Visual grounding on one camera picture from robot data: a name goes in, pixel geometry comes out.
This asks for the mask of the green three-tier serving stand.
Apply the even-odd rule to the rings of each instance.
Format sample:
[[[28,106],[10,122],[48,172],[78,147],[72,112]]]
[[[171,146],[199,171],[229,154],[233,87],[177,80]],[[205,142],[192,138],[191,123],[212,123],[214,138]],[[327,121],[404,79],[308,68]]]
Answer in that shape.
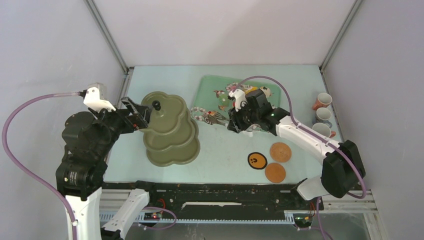
[[[157,167],[194,161],[201,149],[199,128],[185,100],[179,95],[154,91],[141,103],[152,107],[148,127],[140,130],[148,160]]]

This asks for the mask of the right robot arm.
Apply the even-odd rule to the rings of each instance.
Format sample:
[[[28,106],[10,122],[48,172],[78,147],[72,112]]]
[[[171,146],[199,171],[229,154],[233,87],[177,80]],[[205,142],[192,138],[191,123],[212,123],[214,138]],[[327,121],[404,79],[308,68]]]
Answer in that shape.
[[[310,155],[322,166],[321,174],[300,181],[291,194],[291,204],[304,209],[312,199],[324,195],[342,198],[357,184],[363,184],[365,168],[357,145],[339,142],[314,131],[297,121],[280,107],[273,108],[261,89],[245,93],[235,89],[228,94],[233,108],[228,110],[227,129],[236,133],[258,125],[263,131],[287,139]]]

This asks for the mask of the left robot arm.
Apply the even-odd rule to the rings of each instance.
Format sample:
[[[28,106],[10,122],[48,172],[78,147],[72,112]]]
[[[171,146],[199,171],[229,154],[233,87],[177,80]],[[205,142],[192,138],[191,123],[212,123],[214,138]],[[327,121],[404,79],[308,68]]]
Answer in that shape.
[[[123,109],[100,97],[85,96],[88,111],[65,122],[64,155],[55,172],[57,190],[64,199],[70,237],[74,240],[122,240],[122,226],[99,226],[99,203],[108,168],[105,159],[120,135],[146,129],[154,106],[123,97]]]

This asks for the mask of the metal serving tongs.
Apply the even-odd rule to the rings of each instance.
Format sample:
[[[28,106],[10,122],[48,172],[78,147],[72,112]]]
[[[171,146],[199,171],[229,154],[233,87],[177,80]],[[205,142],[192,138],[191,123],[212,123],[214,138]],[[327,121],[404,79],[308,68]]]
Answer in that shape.
[[[220,125],[226,128],[228,127],[229,119],[217,111],[207,111],[202,116],[203,121],[208,125]],[[241,133],[248,137],[253,137],[254,132],[261,131],[262,130],[258,124],[253,124]]]

